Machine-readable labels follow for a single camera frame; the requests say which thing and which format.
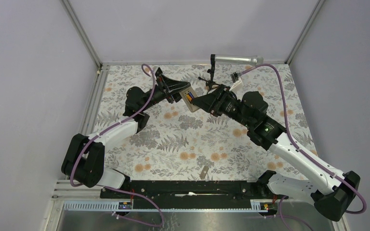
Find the beige battery cover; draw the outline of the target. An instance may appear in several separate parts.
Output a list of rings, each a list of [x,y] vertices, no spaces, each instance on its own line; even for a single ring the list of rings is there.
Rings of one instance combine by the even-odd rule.
[[[208,166],[204,166],[199,174],[199,177],[201,180],[204,180],[206,178],[206,175],[209,171],[209,167]]]

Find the beige remote control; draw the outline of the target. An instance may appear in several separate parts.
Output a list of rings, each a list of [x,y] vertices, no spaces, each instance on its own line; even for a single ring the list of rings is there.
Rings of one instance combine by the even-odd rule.
[[[192,103],[192,100],[196,98],[198,95],[196,94],[195,90],[191,86],[180,91],[179,94],[184,100],[190,112],[193,113],[200,109],[198,106]]]

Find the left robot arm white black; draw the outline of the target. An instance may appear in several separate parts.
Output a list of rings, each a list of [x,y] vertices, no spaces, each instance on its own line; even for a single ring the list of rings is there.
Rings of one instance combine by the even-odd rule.
[[[130,193],[130,185],[123,173],[105,167],[105,154],[124,139],[143,130],[149,120],[147,109],[166,100],[177,103],[191,84],[166,77],[157,67],[145,71],[151,77],[151,89],[147,92],[134,86],[127,90],[124,113],[121,120],[90,135],[76,134],[63,160],[61,171],[70,177],[73,187],[103,186],[112,188],[119,198]]]

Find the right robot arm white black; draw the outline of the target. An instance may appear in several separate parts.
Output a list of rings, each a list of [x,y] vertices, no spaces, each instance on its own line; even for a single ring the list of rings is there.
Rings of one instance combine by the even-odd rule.
[[[199,97],[187,93],[185,101],[213,116],[226,115],[245,126],[254,144],[280,156],[306,177],[297,180],[268,170],[257,185],[261,197],[278,194],[307,202],[332,221],[339,221],[347,212],[356,197],[360,176],[333,167],[299,144],[284,126],[266,114],[268,104],[259,92],[246,92],[239,100],[228,87],[220,85]]]

